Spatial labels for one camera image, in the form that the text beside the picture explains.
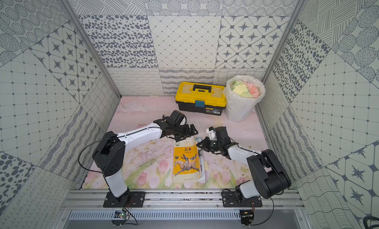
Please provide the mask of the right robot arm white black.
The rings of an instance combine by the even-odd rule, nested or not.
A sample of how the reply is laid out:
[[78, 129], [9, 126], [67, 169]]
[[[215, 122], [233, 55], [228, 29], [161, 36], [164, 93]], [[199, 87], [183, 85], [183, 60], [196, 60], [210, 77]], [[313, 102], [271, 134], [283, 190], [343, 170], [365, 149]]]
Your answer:
[[197, 144], [201, 150], [238, 161], [249, 167], [252, 179], [235, 188], [236, 198], [247, 200], [256, 196], [268, 199], [284, 193], [292, 182], [274, 151], [254, 151], [242, 148], [227, 132], [226, 127], [210, 127], [204, 140]]

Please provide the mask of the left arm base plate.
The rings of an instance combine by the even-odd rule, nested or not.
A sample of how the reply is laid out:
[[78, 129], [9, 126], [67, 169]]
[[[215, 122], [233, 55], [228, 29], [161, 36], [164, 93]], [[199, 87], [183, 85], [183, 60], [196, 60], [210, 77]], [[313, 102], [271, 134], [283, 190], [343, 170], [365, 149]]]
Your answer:
[[145, 201], [146, 192], [126, 191], [120, 197], [115, 197], [112, 192], [108, 192], [103, 204], [104, 208], [131, 207], [142, 208]]

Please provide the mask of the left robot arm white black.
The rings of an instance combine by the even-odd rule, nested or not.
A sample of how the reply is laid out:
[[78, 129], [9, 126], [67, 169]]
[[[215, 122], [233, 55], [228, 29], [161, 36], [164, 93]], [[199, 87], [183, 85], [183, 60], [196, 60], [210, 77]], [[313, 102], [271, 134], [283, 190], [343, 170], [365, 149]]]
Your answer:
[[107, 132], [94, 151], [92, 158], [115, 198], [126, 194], [128, 186], [122, 176], [123, 159], [126, 151], [146, 142], [160, 138], [171, 138], [176, 142], [195, 136], [198, 131], [187, 124], [186, 116], [174, 110], [170, 116], [157, 119], [149, 125], [126, 133]]

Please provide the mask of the art textbook with yellow cover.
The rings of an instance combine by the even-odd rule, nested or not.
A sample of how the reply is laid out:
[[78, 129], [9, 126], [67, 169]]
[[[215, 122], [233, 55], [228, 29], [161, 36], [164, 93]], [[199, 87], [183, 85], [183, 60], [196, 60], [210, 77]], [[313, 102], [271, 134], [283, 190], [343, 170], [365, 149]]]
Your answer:
[[172, 173], [173, 183], [192, 183], [206, 179], [204, 159], [194, 136], [175, 142]]

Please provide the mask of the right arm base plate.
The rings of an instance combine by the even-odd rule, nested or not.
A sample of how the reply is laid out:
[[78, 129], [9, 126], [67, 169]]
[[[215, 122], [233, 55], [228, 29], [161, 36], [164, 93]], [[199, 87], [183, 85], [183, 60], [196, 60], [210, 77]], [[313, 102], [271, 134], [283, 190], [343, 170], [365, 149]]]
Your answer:
[[242, 194], [237, 193], [235, 191], [225, 191], [221, 192], [223, 206], [227, 208], [232, 207], [244, 207], [244, 208], [252, 208], [254, 207], [262, 207], [262, 200], [259, 196], [254, 196], [251, 198], [245, 198]]

